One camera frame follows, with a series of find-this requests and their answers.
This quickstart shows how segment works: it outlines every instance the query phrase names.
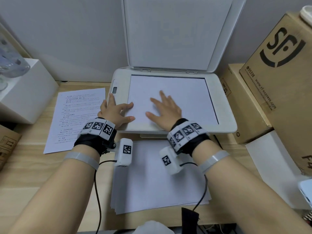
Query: sf logo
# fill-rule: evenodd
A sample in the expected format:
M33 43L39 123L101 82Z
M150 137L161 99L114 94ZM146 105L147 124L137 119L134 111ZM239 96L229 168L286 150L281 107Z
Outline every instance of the sf logo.
M274 35L274 43L271 45L270 42L267 43L267 48L269 50L273 50L275 49L272 54L275 55L276 53L278 53L281 49L283 49L284 52L286 52L289 47L286 46L285 44L287 42L290 42L290 44L292 46L296 46L296 48L288 55L286 56L284 59L280 60L279 62L277 62L277 64L273 61L271 61L269 58L267 57L264 53L264 49L262 49L262 51L260 52L260 57L262 59L262 61L270 66L270 67L279 67L282 66L284 64L286 64L287 62L289 62L291 59L293 59L301 50L302 48L305 46L306 42L301 40L298 43L298 40L296 39L296 37L294 35L287 35L286 38L279 44L279 34L282 33L283 37L285 37L287 35L287 30L282 27L278 30L278 32Z

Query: wooden desk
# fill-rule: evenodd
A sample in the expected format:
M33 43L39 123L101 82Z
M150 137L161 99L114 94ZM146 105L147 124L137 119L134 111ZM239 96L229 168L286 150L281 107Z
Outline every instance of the wooden desk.
M61 83L59 92L70 90L106 88L106 96L110 83L69 82ZM7 233L17 216L33 197L41 185L51 176L62 162L67 152L44 155L43 150L52 122L57 94L49 106L42 113L34 125L18 125L16 131L23 136L12 156L0 172L0 233ZM123 137L139 140L136 134L122 134ZM244 145L236 144L231 134L218 136L223 146L241 164L259 177L259 173ZM108 153L101 157L101 161L113 159L114 154ZM139 212L115 215L110 208L110 194L112 187L112 163L104 163L97 173L99 199L102 208L102 224L100 230L136 228L148 220L155 220L166 226L181 225L181 207L166 207L144 210ZM232 223L234 219L222 207L217 197L211 193L212 201L209 205L200 205L199 224ZM94 231L99 221L99 210L95 190L89 200L87 210L80 225L79 231Z

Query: qr code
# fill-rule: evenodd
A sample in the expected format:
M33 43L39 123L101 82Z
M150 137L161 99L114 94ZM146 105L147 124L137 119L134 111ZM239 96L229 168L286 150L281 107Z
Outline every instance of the qr code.
M131 154L131 145L124 145L124 153Z
M187 125L187 126L184 127L182 130L183 130L183 132L184 132L186 135L192 134L192 133L194 132L194 130L191 128L190 125Z
M165 166L167 166L171 163L171 161L167 155L165 157L163 157L162 160L163 160L163 163L165 164Z
M101 130L103 125L104 125L104 123L102 123L102 122L95 122L94 125L92 126L92 129Z
M176 146L176 143L174 141L174 138L170 138L169 143L171 144L171 146L174 148L174 146Z
M89 129L89 128L92 126L92 124L93 124L93 122L87 123L87 124L84 126L83 130L84 130L84 129Z
M108 134L108 135L111 135L112 131L113 131L113 128L107 124L103 128L103 132Z
M181 131L178 131L177 133L175 133L174 137L177 140L177 142L180 142L184 138Z
M198 125L197 123L192 123L191 125L197 130L202 129L202 127Z

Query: scanner lid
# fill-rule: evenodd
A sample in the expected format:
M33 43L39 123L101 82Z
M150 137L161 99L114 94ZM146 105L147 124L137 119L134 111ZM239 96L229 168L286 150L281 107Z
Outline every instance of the scanner lid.
M246 0L122 0L134 69L212 73Z

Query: gray wall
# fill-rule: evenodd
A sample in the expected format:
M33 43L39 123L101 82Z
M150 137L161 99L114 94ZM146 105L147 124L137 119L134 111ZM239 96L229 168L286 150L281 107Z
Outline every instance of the gray wall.
M245 62L286 11L308 4L247 0L217 73ZM128 65L120 0L0 0L0 21L55 79L110 82Z

